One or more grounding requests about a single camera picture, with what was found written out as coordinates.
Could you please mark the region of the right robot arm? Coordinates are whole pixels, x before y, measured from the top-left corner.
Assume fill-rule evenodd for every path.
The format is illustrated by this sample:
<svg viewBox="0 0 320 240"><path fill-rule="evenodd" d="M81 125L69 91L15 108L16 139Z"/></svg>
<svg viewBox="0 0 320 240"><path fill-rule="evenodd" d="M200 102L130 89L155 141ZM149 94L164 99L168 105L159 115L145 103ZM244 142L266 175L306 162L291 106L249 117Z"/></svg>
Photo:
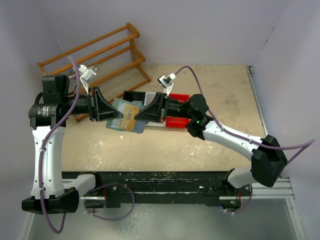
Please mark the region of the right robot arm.
<svg viewBox="0 0 320 240"><path fill-rule="evenodd" d="M277 139L271 135L257 137L234 130L207 115L208 111L202 94L194 94L181 102L158 92L135 119L153 123L160 123L168 117L189 119L185 127L192 137L220 144L250 161L250 166L233 168L226 174L223 180L227 186L240 189L259 183L273 187L288 163Z"/></svg>

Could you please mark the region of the gold card from holder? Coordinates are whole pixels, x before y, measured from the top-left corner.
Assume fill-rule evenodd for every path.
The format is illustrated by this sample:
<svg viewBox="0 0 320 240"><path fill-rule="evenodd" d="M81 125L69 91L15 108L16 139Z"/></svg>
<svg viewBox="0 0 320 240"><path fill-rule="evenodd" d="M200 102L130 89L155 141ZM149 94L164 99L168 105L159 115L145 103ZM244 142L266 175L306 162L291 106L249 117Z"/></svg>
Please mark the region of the gold card from holder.
<svg viewBox="0 0 320 240"><path fill-rule="evenodd" d="M121 119L118 127L121 130L132 132L136 124L135 116L139 112L140 112L140 108L138 106L124 103L123 111L122 111L123 118Z"/></svg>

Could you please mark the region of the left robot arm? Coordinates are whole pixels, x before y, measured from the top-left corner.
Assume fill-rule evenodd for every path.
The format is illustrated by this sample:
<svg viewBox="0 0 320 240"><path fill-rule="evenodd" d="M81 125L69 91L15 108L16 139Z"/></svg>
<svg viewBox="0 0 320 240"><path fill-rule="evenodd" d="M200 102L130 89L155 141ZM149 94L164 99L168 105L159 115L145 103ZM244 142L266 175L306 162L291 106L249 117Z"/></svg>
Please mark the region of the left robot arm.
<svg viewBox="0 0 320 240"><path fill-rule="evenodd" d="M45 75L43 91L28 111L35 146L35 168L30 196L21 202L25 212L67 214L76 212L80 198L96 186L92 173L63 182L62 146L69 115L88 114L93 122L121 119L98 87L87 95L68 96L70 79L63 74Z"/></svg>

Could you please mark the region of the green card holder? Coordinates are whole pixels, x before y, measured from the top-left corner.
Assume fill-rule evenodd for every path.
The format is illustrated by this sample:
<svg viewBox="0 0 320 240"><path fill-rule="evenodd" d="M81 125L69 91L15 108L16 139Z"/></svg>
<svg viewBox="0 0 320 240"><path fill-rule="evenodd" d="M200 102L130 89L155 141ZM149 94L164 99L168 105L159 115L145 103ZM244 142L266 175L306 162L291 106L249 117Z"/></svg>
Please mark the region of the green card holder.
<svg viewBox="0 0 320 240"><path fill-rule="evenodd" d="M131 133L142 134L145 130L147 121L136 120L137 116L142 110L146 108L140 102L130 102L120 98L116 98L112 106L115 107L122 116L120 118L108 120L106 128L115 131L126 131Z"/></svg>

